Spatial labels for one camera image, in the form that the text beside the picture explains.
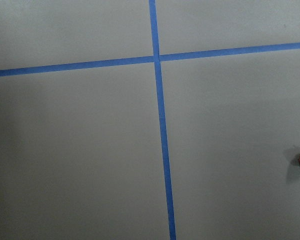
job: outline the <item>gray surface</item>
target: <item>gray surface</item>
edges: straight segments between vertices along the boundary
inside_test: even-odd
[[[160,53],[300,42],[300,0],[156,0]]]
[[[153,64],[0,77],[12,239],[169,239]]]
[[[300,240],[300,50],[162,63],[178,240]]]
[[[0,69],[152,54],[148,1],[0,0]]]

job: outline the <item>blue line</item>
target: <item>blue line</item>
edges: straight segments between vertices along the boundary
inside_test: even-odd
[[[226,55],[251,54],[251,53],[262,53],[262,52],[293,50],[293,49],[300,49],[300,42],[164,54],[164,55],[160,55],[160,61],[164,62],[164,61],[173,61],[173,60],[182,60],[182,59],[209,58],[209,57],[226,56]]]
[[[144,63],[153,63],[153,62],[154,62],[153,56],[141,56],[141,57],[120,58],[120,59],[101,60],[101,61],[66,63],[66,64],[48,65],[48,66],[33,66],[33,67],[0,70],[0,77],[22,75],[22,74],[57,72],[57,71],[66,71],[66,70],[75,70],[75,69],[101,68],[101,67],[130,65],[130,64],[144,64]]]
[[[171,173],[170,173],[170,163],[169,163],[164,89],[163,89],[163,83],[162,83],[161,63],[160,63],[160,59],[159,59],[159,54],[160,54],[159,53],[159,36],[158,36],[156,1],[155,0],[149,0],[149,10],[150,10],[150,21],[151,21],[156,96],[157,96],[158,111],[159,111],[159,124],[160,124],[161,148],[162,148],[162,159],[163,159],[165,195],[166,195],[166,204],[167,204],[168,221],[169,221],[169,233],[170,233],[170,240],[176,240],[174,201],[173,201],[173,197],[172,197],[172,185],[171,185]]]

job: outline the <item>vertical blue tape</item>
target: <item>vertical blue tape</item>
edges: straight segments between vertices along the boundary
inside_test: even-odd
[[[159,53],[159,36],[158,36],[156,1],[155,0],[149,0],[149,10],[150,10],[150,21],[151,21],[156,96],[157,96],[158,111],[159,111],[159,124],[160,124],[165,194],[166,194],[166,204],[167,204],[167,210],[168,210],[168,221],[169,221],[169,233],[170,233],[170,240],[176,240],[174,201],[173,201],[173,197],[172,197],[172,185],[171,185],[171,174],[170,174],[170,163],[169,163],[164,89],[163,89],[163,82],[162,82],[161,63],[160,63],[160,58],[159,58],[159,54],[160,54]]]

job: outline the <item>blue tape strip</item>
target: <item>blue tape strip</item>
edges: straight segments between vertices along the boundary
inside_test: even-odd
[[[226,56],[226,55],[251,54],[251,53],[262,53],[262,52],[293,50],[293,49],[300,49],[300,42],[165,54],[165,55],[160,55],[160,61],[164,62],[164,61],[173,61],[173,60],[182,60],[182,59],[209,58],[209,57]]]
[[[75,69],[101,68],[101,67],[130,65],[130,64],[144,64],[144,63],[153,63],[153,62],[154,62],[153,56],[141,56],[141,57],[120,58],[120,59],[101,60],[101,61],[66,63],[66,64],[48,65],[48,66],[33,66],[33,67],[25,67],[25,68],[0,70],[0,77],[22,75],[22,74],[57,72],[57,71],[66,71],[66,70],[75,70]]]
[[[155,0],[149,0],[149,10],[150,10],[150,21],[151,21],[156,96],[157,96],[158,111],[159,111],[165,195],[166,195],[166,204],[167,204],[168,221],[169,221],[169,233],[170,233],[170,239],[176,240],[174,201],[172,196],[171,173],[170,173],[170,163],[169,163],[164,89],[162,83],[161,63],[159,59],[159,36],[158,36],[157,12],[156,12]]]

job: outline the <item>blue tape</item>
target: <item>blue tape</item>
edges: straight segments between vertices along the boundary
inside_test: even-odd
[[[157,96],[158,111],[159,111],[159,124],[160,124],[161,148],[162,148],[162,159],[163,159],[165,195],[166,195],[166,204],[167,204],[168,221],[169,221],[169,233],[170,233],[170,239],[176,240],[174,201],[173,201],[173,196],[172,196],[166,113],[165,113],[165,101],[164,101],[164,89],[163,89],[163,82],[162,82],[161,63],[160,63],[160,58],[159,58],[159,54],[160,54],[159,53],[159,36],[158,36],[157,12],[156,12],[156,1],[155,0],[149,0],[149,10],[150,10],[150,21],[151,21],[156,96]]]
[[[66,64],[48,65],[48,66],[33,66],[33,67],[25,67],[25,68],[0,70],[0,77],[22,75],[22,74],[57,72],[57,71],[66,71],[66,70],[75,70],[75,69],[101,68],[101,67],[130,65],[130,64],[144,64],[144,63],[153,63],[153,62],[154,62],[153,56],[141,56],[141,57],[120,58],[120,59],[101,60],[101,61],[66,63]]]
[[[209,57],[226,56],[226,55],[251,54],[251,53],[262,53],[262,52],[293,50],[293,49],[300,49],[300,42],[165,54],[165,55],[160,55],[160,61],[164,62],[164,61],[173,61],[173,60],[182,60],[182,59],[209,58]]]

